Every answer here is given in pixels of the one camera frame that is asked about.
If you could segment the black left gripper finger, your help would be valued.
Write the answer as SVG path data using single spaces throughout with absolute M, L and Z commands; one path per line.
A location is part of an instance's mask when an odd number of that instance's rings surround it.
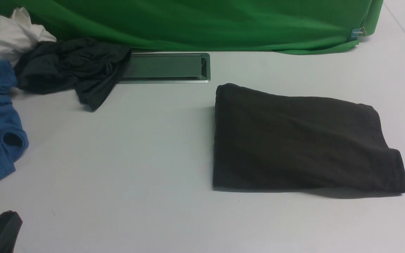
M 0 253 L 13 253 L 23 220 L 14 211 L 0 214 Z

